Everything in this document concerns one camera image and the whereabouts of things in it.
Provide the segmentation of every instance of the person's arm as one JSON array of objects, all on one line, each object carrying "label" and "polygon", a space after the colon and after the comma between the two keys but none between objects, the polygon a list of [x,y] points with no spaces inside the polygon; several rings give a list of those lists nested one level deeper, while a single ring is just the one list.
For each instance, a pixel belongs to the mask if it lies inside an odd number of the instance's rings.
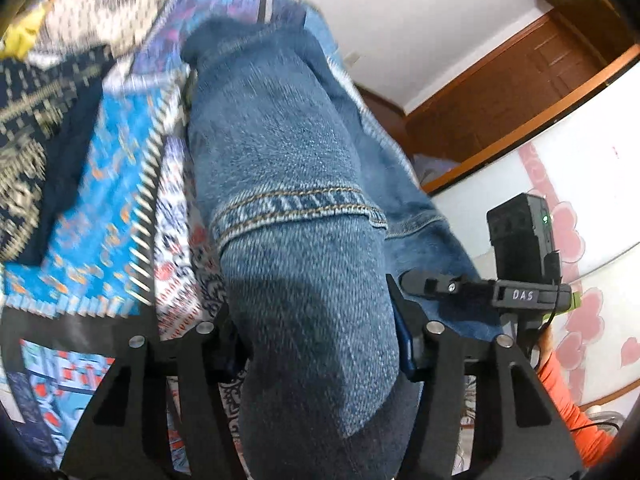
[{"label": "person's arm", "polygon": [[[546,331],[545,336],[546,338],[550,338],[549,330]],[[541,340],[541,366],[538,369],[538,377],[545,387],[545,390],[548,391],[558,412],[560,412],[562,420],[567,424],[569,430],[575,430],[576,428],[593,424],[593,421],[581,412],[580,408],[572,401],[571,393],[561,373],[558,358],[555,352],[550,349],[551,345],[545,343],[546,341]],[[580,453],[580,458],[585,467],[592,467],[598,463],[613,440],[612,436],[605,431],[599,430],[596,426],[573,431],[572,437],[574,438],[575,446]]]}]

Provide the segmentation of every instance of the denim sleeve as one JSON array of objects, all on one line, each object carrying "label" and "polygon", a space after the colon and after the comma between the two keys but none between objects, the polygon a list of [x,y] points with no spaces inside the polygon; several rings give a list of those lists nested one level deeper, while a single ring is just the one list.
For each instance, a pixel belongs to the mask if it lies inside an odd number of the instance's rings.
[{"label": "denim sleeve", "polygon": [[198,71],[197,201],[253,353],[240,414],[248,466],[258,480],[388,480],[419,392],[398,373],[385,283],[398,245],[365,189],[357,108],[301,30],[213,20],[182,57]]}]

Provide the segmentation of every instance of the pink floral wall sticker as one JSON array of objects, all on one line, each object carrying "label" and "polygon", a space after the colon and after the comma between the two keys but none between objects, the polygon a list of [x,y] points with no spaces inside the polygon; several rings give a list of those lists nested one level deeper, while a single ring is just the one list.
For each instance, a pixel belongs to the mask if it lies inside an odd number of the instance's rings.
[{"label": "pink floral wall sticker", "polygon": [[580,308],[569,313],[564,324],[568,334],[556,347],[558,361],[569,372],[569,390],[577,403],[582,401],[584,391],[586,348],[599,340],[604,332],[604,320],[600,316],[602,303],[601,290],[588,289],[580,298]]},{"label": "pink floral wall sticker", "polygon": [[620,349],[620,368],[632,365],[640,360],[640,343],[635,337],[625,341]]},{"label": "pink floral wall sticker", "polygon": [[[519,147],[518,154],[533,185],[529,193],[543,196],[549,206],[554,242],[562,260],[562,280],[571,283],[574,292],[582,293],[578,261],[584,255],[585,243],[577,231],[578,216],[570,202],[560,202],[533,143]],[[603,302],[599,289],[590,288],[584,292],[580,308],[568,315],[564,324],[568,334],[556,349],[560,364],[569,372],[569,390],[576,403],[582,401],[584,391],[586,347],[600,339],[604,332],[604,320],[600,317]]]}]

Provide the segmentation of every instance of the stitching seam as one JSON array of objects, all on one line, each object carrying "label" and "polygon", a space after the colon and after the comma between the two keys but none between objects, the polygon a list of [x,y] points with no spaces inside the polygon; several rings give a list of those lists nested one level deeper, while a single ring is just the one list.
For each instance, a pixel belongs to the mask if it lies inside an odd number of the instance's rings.
[{"label": "stitching seam", "polygon": [[444,216],[434,216],[427,220],[424,224],[416,224],[414,227],[404,229],[402,231],[394,231],[393,228],[389,228],[385,240],[391,240],[392,238],[404,238],[405,236],[416,234],[422,231],[425,227],[433,224],[434,222],[446,222],[447,219]]},{"label": "stitching seam", "polygon": [[242,222],[241,224],[238,224],[238,225],[230,227],[229,229],[226,229],[218,237],[218,239],[219,240],[220,239],[224,239],[232,231],[236,231],[236,230],[244,229],[244,228],[247,228],[247,227],[251,227],[251,226],[261,222],[262,220],[267,220],[269,218],[281,217],[282,219],[287,219],[288,217],[299,215],[299,214],[321,213],[321,212],[329,211],[329,210],[335,210],[337,212],[337,211],[340,211],[340,210],[357,210],[357,209],[362,210],[362,211],[371,211],[371,212],[374,212],[374,213],[382,214],[382,211],[380,211],[380,209],[376,209],[374,207],[365,206],[365,205],[362,205],[362,204],[330,205],[330,206],[318,207],[316,209],[297,209],[295,211],[266,213],[264,215],[257,216],[255,218],[252,218],[251,220],[248,220],[246,222]]},{"label": "stitching seam", "polygon": [[306,196],[306,195],[312,195],[315,193],[332,193],[332,192],[337,192],[337,191],[351,191],[354,193],[358,193],[358,194],[362,194],[362,192],[359,189],[356,189],[354,187],[321,187],[318,189],[309,189],[306,191],[285,191],[285,190],[281,190],[281,191],[270,191],[267,193],[261,193],[259,195],[255,195],[252,196],[250,198],[246,198],[244,200],[242,200],[241,202],[238,202],[237,204],[233,204],[229,207],[227,207],[225,210],[223,210],[221,213],[217,214],[216,217],[209,223],[209,224],[215,224],[218,222],[218,220],[220,220],[220,218],[222,218],[225,214],[238,209],[239,207],[242,207],[243,205],[247,205],[251,202],[254,202],[255,200],[260,200],[262,198],[271,198],[274,196]]}]

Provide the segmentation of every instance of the white wall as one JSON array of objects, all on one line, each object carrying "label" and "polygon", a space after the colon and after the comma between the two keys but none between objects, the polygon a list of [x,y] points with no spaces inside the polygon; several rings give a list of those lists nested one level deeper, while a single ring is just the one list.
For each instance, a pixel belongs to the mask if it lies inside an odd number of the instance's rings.
[{"label": "white wall", "polygon": [[536,0],[310,1],[342,54],[362,56],[353,78],[407,112],[548,10]]}]

